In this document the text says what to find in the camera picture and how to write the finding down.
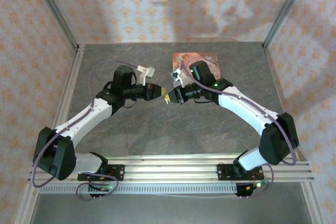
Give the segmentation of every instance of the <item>orange pattern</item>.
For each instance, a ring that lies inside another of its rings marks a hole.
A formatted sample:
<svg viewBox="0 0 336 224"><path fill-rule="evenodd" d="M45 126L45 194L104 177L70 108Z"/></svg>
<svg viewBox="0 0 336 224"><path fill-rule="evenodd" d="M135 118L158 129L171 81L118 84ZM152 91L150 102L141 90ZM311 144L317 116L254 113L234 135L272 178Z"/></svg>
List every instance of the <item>orange pattern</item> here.
<svg viewBox="0 0 336 224"><path fill-rule="evenodd" d="M312 162L330 223L336 220L334 10L336 0L297 0L270 47L282 105L295 117L300 150Z"/></svg>
<svg viewBox="0 0 336 224"><path fill-rule="evenodd" d="M263 41L283 1L56 0L80 44Z"/></svg>
<svg viewBox="0 0 336 224"><path fill-rule="evenodd" d="M0 223L14 223L36 137L53 122L74 53L44 0L0 3Z"/></svg>

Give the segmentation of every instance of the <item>purple cable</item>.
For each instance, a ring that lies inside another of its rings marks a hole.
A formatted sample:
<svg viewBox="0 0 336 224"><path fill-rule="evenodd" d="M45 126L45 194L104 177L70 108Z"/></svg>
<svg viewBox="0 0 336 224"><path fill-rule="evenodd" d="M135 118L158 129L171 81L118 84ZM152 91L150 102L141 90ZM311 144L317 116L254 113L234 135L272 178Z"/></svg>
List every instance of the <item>purple cable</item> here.
<svg viewBox="0 0 336 224"><path fill-rule="evenodd" d="M284 129L281 127L281 125L274 119L272 118L270 115L266 115L267 113L261 109L258 105L256 105L255 103L245 99L244 97L239 97L238 95L236 94L233 94L233 93L229 93L229 92L225 92L225 91L219 91L219 90L216 90L216 89L212 89L212 88L209 88L203 84L201 84L200 82L198 82L190 73L189 71L185 68L184 66L184 63L182 61L181 63L181 69L184 70L184 72L187 74L187 76L189 78L191 78L193 80L193 82L195 82L197 85L199 85L200 87L202 87L203 89L206 89L206 90L209 90L211 92L215 92L215 93L218 93L218 94L223 94L223 95L227 95L227 96L230 96L230 97L235 97L239 100L242 100L244 102L246 102L247 104L251 105L253 108L255 108L256 110L258 110L261 114L263 114L265 117L267 117L268 119L270 119L277 127L278 129L280 130L280 132L282 133L287 145L288 145L288 148L289 148L289 151L290 151L290 154L292 155L292 160L293 162L292 163L288 163L286 161L282 161L284 164L286 165L296 165L296 156L295 156L295 153L294 153L294 150L293 150L293 147L292 145L290 144L290 141L289 141L289 138L287 136L287 134L285 133Z"/></svg>
<svg viewBox="0 0 336 224"><path fill-rule="evenodd" d="M92 110L92 108L93 108L93 106L94 106L94 104L95 104L95 95L94 95L93 88L92 88L92 77L93 77L93 74L94 74L94 72L96 71L96 69L97 69L100 65L102 65L102 64L104 64L105 62L108 62L108 61L120 62L120 63L123 63L123 64L125 64L125 65L128 65L128 66L130 66L130 67L132 67L132 68L138 68L138 67L135 66L135 65L129 64L129 63L124 62L124 61L121 61L121 60L115 60L115 59L107 59L107 60L104 60L104 61L98 63L98 64L93 68L93 70L91 71L91 74L90 74L90 78L89 78L89 90L90 90L90 92L91 92L91 94L92 94L91 108L89 108L89 109L87 110L87 112L85 112L85 114L83 114L80 118L78 118L77 120L73 121L73 122L70 123L66 128L63 128L63 129L60 130L58 133L56 133L56 135L53 136L53 137L49 140L49 142L42 148L42 150L41 150L40 153L37 155L37 158L36 158L36 160L35 160L35 162L34 162L33 169L32 169L32 175L31 175L31 177L30 177L30 183L32 184L33 187L41 188L41 187L47 185L50 181L52 181L52 180L55 178L55 177L53 176L53 177L51 177L50 179L48 179L47 181L45 181L44 183L42 183L42 184L40 184L40 185L36 185L36 184L35 184L35 175L36 175L36 169L37 169L38 163L40 162L40 160L41 160L41 158L42 158L44 152L46 151L46 149L53 143L53 141L54 141L56 138L58 138L63 132L65 132L66 130L69 130L69 129L70 129L71 127L73 127L75 124L79 123L81 120L83 120L85 117L87 117L88 114L90 114L90 112L91 112L91 110ZM100 174L95 175L94 173L92 173L91 175L93 175L93 176L105 177L105 176L101 176Z"/></svg>
<svg viewBox="0 0 336 224"><path fill-rule="evenodd" d="M111 190L110 192L108 192L107 194L103 195L103 196L99 196L99 199L102 199L102 198L106 198L108 196L110 196L119 186L119 181L113 177L113 176L110 176L110 175L105 175L105 174L98 174L98 173L84 173L84 174L87 174L87 175L91 175L91 176L99 176L99 177L105 177L105 178L111 178L113 179L115 182L117 182L117 184L115 185L114 189ZM76 189L76 197L82 201L92 201L92 200L95 200L96 198L93 197L93 198L83 198L79 193L78 193L78 190L81 186L83 185L94 185L94 186L101 186L102 184L100 183L91 183L91 182L84 182L82 184L80 184L77 189Z"/></svg>

